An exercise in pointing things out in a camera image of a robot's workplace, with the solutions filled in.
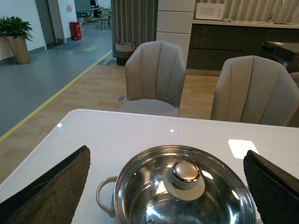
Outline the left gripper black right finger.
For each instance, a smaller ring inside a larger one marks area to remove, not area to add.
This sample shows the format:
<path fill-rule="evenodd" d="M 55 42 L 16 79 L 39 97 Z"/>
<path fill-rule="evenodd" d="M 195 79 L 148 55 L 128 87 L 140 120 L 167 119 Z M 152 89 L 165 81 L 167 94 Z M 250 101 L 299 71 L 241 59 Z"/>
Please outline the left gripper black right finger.
<path fill-rule="evenodd" d="M 266 158 L 249 150 L 244 173 L 264 224 L 299 222 L 299 180 Z"/>

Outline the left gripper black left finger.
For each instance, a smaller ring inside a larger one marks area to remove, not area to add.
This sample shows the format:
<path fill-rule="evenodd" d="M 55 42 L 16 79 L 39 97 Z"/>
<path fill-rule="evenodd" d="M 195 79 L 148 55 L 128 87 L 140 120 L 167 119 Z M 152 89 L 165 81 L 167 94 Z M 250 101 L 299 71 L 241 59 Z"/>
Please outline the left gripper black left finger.
<path fill-rule="evenodd" d="M 90 168 L 82 146 L 24 189 L 0 204 L 2 224 L 70 224 Z"/>

